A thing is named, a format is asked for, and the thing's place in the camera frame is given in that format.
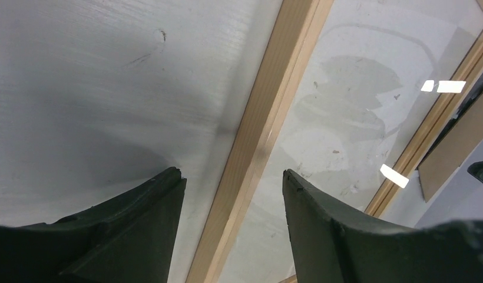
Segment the brown frame backing board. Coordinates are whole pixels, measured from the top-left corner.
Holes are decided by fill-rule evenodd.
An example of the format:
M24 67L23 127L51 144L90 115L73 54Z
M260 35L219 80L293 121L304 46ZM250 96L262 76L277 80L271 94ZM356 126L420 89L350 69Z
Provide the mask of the brown frame backing board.
M483 140L483 93L418 167L426 203Z

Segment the light wooden picture frame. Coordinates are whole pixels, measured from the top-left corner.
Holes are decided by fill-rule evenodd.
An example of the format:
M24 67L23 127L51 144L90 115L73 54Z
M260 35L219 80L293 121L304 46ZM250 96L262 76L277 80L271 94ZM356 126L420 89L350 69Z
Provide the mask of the light wooden picture frame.
M335 1L283 1L186 282L217 282L238 236L319 36ZM483 10L483 1L477 1ZM483 71L483 30L449 80L469 90ZM456 107L439 95L391 167L409 176ZM363 210L379 215L394 184L383 182Z

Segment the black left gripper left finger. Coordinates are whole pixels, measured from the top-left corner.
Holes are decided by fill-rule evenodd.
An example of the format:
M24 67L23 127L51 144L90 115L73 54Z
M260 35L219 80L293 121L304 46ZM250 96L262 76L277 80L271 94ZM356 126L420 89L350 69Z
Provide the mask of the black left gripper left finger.
M0 282L166 282L186 184L169 167L54 223L0 226Z

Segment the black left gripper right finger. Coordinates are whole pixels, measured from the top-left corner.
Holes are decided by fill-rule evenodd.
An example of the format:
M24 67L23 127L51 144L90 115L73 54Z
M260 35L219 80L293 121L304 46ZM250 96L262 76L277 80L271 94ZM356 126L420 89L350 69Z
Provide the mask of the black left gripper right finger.
M483 282L483 221L413 229L367 215L291 169L282 185L299 282Z

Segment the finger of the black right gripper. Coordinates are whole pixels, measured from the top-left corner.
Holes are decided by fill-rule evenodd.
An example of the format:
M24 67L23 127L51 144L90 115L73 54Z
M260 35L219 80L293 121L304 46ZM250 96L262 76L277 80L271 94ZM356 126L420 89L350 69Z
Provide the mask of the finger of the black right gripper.
M471 164L467 172L483 184L483 161Z

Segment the colour printed photo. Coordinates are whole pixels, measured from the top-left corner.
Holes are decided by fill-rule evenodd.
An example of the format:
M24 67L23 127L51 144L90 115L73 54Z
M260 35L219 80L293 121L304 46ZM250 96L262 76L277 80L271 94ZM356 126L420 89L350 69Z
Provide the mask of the colour printed photo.
M476 81L474 86L471 88L470 92L462 101L461 105L457 108L456 112L451 116L449 122L445 125L437 139L434 141L433 145L427 151L426 155L430 154L431 151L436 148L436 146L441 142L441 140L448 134L448 132L454 127L454 125L460 120L460 118L467 112L467 110L475 103L477 98L483 93L483 73Z

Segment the clear glass pane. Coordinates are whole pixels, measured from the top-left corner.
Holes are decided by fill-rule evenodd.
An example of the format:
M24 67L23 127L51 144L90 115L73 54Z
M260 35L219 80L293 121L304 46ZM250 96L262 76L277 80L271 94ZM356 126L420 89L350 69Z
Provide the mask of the clear glass pane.
M477 1L335 1L220 282L295 273L282 193L292 169L365 210L483 30Z

